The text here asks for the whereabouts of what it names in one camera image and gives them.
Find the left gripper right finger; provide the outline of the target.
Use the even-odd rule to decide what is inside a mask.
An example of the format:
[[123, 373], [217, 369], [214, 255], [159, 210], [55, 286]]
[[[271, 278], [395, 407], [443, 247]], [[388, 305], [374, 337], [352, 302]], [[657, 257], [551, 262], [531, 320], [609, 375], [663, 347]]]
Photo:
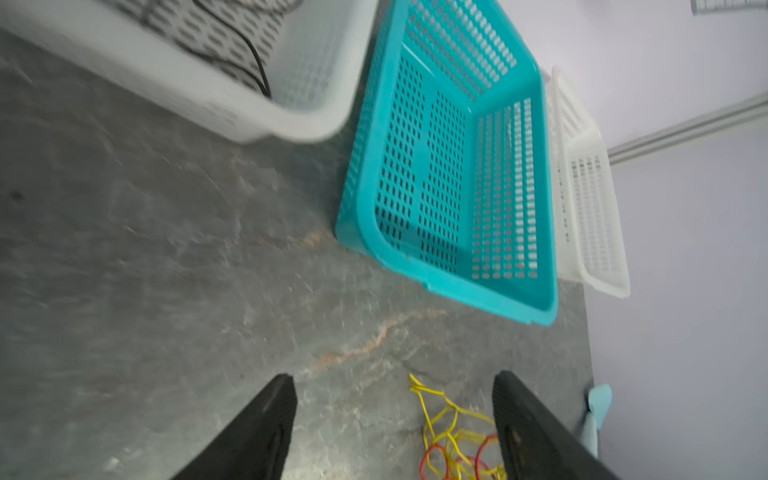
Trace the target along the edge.
[[511, 371], [494, 378], [494, 421], [510, 479], [614, 479]]

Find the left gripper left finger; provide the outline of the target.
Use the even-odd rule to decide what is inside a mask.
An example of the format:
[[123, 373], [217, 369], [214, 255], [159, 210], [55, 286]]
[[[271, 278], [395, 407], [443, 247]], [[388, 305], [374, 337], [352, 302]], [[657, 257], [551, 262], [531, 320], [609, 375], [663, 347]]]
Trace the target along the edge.
[[298, 399], [292, 376], [276, 375], [177, 479], [279, 479], [289, 453]]

